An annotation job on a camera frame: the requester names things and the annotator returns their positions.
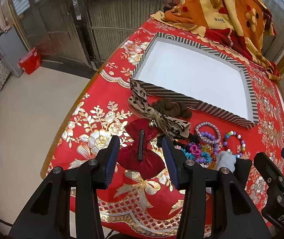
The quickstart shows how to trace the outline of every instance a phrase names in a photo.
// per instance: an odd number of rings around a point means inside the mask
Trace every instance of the red bag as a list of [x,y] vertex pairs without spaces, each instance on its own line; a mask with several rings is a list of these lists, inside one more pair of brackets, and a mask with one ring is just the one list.
[[[162,158],[148,149],[147,145],[157,135],[158,129],[150,128],[148,119],[134,120],[125,129],[130,137],[134,139],[134,142],[132,145],[120,149],[117,162],[126,170],[139,172],[143,180],[157,176],[165,168],[165,165]],[[138,161],[137,155],[140,129],[145,131],[142,161]]]
[[18,65],[27,74],[32,74],[41,65],[41,57],[37,50],[33,48],[24,57],[19,59]]

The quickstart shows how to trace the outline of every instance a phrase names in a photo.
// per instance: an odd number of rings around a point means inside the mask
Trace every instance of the metal door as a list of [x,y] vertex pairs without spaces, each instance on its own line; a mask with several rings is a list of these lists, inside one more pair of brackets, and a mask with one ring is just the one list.
[[72,0],[12,2],[25,38],[37,48],[43,59],[62,62],[84,71],[92,68],[74,24]]
[[146,21],[173,0],[78,0],[95,59],[103,63],[111,53]]

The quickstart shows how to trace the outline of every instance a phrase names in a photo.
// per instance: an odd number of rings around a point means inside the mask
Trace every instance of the table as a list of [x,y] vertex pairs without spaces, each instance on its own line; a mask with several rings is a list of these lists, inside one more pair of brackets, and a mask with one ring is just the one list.
[[[245,138],[244,158],[253,159],[256,153],[265,152],[284,174],[284,160],[280,156],[284,147],[284,105],[276,84],[267,78],[263,69],[237,52],[150,18],[114,52],[79,96],[57,133],[41,176],[45,177],[55,166],[73,168],[94,158],[100,149],[106,147],[112,135],[120,137],[121,147],[132,142],[125,132],[125,126],[137,118],[128,109],[127,99],[131,96],[129,79],[149,41],[159,31],[192,39],[246,66],[257,100],[259,124],[248,130],[204,112],[193,111],[191,131],[194,132],[194,127],[202,121],[215,124],[222,136],[231,130],[237,131]],[[232,96],[231,93],[230,89],[229,94],[218,96],[227,99],[227,96]],[[236,151],[237,145],[239,143],[235,138],[229,140],[232,151]],[[156,140],[149,146],[164,159]],[[266,204],[266,189],[266,182],[252,167],[246,191],[259,210]],[[153,179],[144,181],[139,173],[125,170],[117,164],[109,188],[98,191],[102,225],[140,238],[173,237],[181,217],[184,193],[173,188],[167,169]],[[70,209],[74,211],[75,188],[71,195]],[[211,197],[207,195],[205,236],[211,231],[211,206]]]

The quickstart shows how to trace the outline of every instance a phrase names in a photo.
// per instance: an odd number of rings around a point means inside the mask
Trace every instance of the leopard print ribbon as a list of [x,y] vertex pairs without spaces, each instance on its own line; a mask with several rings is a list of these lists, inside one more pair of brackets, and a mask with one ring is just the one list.
[[163,115],[152,108],[147,102],[147,93],[145,89],[142,88],[137,81],[131,81],[130,87],[133,94],[128,99],[128,102],[135,109],[133,110],[133,113],[139,117],[154,120],[157,127],[171,138],[189,137],[191,123]]

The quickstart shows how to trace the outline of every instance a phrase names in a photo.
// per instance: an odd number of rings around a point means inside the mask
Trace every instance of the white floor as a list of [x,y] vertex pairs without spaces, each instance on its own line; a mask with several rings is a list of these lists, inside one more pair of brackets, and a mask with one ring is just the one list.
[[[55,134],[88,82],[39,68],[11,77],[0,91],[0,219],[13,223],[41,183],[40,170]],[[74,213],[71,220],[75,237]],[[2,233],[9,230],[0,223]]]

